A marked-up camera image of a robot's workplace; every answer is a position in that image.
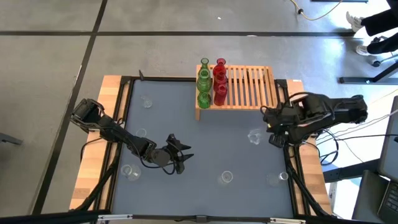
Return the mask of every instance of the concrete floor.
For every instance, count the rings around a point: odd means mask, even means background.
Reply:
[[[335,5],[297,2],[312,17]],[[0,30],[92,30],[100,4],[101,0],[3,0]],[[377,0],[342,3],[324,19],[309,22],[295,15],[290,1],[282,0],[109,0],[99,29],[349,32],[347,10],[371,15],[387,8],[385,1]],[[22,146],[0,144],[0,216],[29,211],[88,38],[0,35],[0,131],[24,140]],[[375,76],[391,64],[370,66],[368,58],[353,50],[361,42],[321,37],[97,37],[78,102],[98,96],[103,75],[138,75],[141,69],[145,76],[193,77],[202,57],[269,65],[276,78],[301,79],[308,91],[330,97],[363,94],[374,101],[395,87],[337,83],[340,76]],[[68,209],[85,141],[86,134],[71,125],[44,212]]]

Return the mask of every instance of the shoe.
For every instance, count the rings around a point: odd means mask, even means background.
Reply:
[[[368,52],[368,46],[358,45],[358,46],[356,46],[355,51],[356,51],[356,53],[358,53],[359,55],[362,55],[362,56],[371,55]]]
[[[349,14],[349,12],[346,13],[346,19],[347,21],[351,24],[351,28],[354,32],[357,32],[362,28],[363,26],[361,25],[363,17],[356,17],[352,16]]]

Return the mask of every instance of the green glass bottle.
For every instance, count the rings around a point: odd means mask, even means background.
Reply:
[[[211,96],[209,93],[199,93],[198,95],[198,106],[202,109],[210,107]]]
[[[211,88],[210,70],[207,66],[209,60],[207,58],[201,59],[201,68],[198,74],[197,88],[199,92],[209,92]]]

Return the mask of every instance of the red glass bottle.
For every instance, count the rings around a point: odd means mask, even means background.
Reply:
[[[213,76],[216,77],[217,75],[226,75],[226,68],[225,68],[225,59],[219,58],[217,59],[217,65],[213,69]]]
[[[226,93],[227,93],[226,85],[220,84],[216,90],[216,95],[214,96],[214,104],[217,106],[224,105]]]
[[[216,91],[218,86],[221,85],[221,84],[225,84],[226,85],[226,75],[216,75],[216,76],[214,76],[214,85],[213,85],[214,91]]]

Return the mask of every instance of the wooden slatted rack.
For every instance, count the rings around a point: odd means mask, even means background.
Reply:
[[[209,65],[211,76],[215,65]],[[211,105],[207,109],[198,106],[199,91],[196,89],[195,118],[200,120],[200,110],[259,110],[261,106],[276,108],[274,75],[269,66],[226,65],[228,93],[222,106],[214,104],[215,91],[211,85]]]

